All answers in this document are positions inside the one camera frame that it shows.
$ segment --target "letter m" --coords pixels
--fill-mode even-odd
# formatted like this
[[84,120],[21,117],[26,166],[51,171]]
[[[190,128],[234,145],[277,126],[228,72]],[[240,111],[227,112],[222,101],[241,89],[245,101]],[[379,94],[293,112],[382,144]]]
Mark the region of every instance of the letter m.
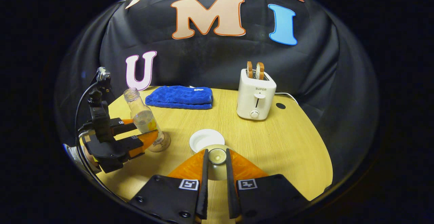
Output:
[[218,17],[218,26],[214,33],[222,36],[243,36],[245,29],[241,26],[240,6],[244,0],[216,0],[206,9],[197,0],[178,0],[170,5],[176,8],[176,31],[174,39],[185,39],[194,35],[190,29],[190,20],[202,35],[208,34]]

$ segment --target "folded blue towel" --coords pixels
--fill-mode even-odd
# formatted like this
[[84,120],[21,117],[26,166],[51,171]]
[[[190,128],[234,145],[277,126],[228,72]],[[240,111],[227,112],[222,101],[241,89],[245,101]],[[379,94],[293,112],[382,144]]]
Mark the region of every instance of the folded blue towel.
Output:
[[148,95],[145,103],[156,107],[207,110],[213,107],[213,92],[206,87],[163,86]]

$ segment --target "black cable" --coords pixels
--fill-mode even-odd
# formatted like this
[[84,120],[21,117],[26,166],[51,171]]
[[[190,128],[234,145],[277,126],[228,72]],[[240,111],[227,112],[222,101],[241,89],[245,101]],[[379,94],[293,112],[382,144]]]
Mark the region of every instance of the black cable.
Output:
[[108,187],[106,187],[104,185],[104,183],[96,176],[95,173],[93,173],[89,163],[86,160],[86,156],[84,155],[84,152],[81,148],[80,145],[80,140],[79,140],[79,132],[78,132],[78,128],[77,128],[77,118],[78,118],[78,114],[79,114],[79,109],[80,109],[80,105],[83,101],[83,98],[87,95],[87,93],[94,88],[96,85],[98,84],[98,82],[93,83],[92,85],[90,85],[86,91],[84,91],[83,95],[81,96],[79,103],[77,105],[77,110],[76,110],[76,116],[74,119],[74,132],[75,132],[75,137],[76,137],[76,147],[77,147],[77,151],[79,152],[79,157],[80,160],[82,161],[83,165],[85,166],[85,168],[88,170],[89,174],[108,192],[110,192],[111,194],[113,194],[114,196],[116,196],[116,198],[119,198],[120,200],[122,200],[123,202],[125,202],[123,199],[121,199],[118,195],[116,195],[115,193],[113,193],[111,190],[109,190]]

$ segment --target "white bowl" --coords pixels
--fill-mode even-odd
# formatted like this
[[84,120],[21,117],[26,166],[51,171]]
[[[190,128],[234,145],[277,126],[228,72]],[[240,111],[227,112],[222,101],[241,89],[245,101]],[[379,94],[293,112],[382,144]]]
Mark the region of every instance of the white bowl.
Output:
[[202,129],[190,137],[190,148],[194,154],[209,145],[224,145],[222,134],[216,130]]

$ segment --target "toaster knob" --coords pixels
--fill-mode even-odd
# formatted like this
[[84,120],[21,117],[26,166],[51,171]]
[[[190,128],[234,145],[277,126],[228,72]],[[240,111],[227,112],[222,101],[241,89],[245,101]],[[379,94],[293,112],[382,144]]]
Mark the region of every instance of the toaster knob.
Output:
[[258,117],[259,116],[259,111],[257,111],[257,110],[250,111],[250,116],[253,117],[253,118]]

